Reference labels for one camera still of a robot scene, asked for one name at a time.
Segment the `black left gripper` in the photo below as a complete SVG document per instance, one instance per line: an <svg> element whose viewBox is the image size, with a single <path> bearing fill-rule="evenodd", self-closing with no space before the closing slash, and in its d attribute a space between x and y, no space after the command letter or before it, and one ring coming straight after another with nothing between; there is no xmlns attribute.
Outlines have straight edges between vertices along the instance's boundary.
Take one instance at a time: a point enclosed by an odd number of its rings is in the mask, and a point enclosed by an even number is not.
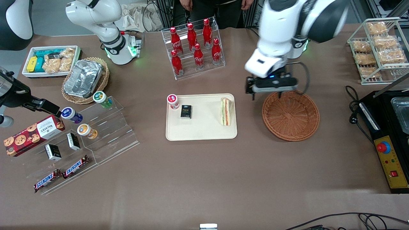
<svg viewBox="0 0 409 230"><path fill-rule="evenodd" d="M286 91L296 90L298 79L291 77L289 74L284 77L272 75L266 78L247 77L245 84L245 93L251 94L251 100L255 100L256 93L274 93L278 92L278 98Z"/></svg>

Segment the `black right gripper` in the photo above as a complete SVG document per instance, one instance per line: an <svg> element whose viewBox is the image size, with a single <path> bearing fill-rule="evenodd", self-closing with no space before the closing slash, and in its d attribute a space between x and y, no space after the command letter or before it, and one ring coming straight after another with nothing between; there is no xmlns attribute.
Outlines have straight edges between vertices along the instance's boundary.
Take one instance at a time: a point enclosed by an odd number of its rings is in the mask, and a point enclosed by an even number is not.
<svg viewBox="0 0 409 230"><path fill-rule="evenodd" d="M48 114L60 117L60 107L53 103L44 103L45 99L31 95L28 86L13 77L13 72L1 72L1 97L0 105L16 108L23 106L27 109L37 109L42 106L42 110Z"/></svg>

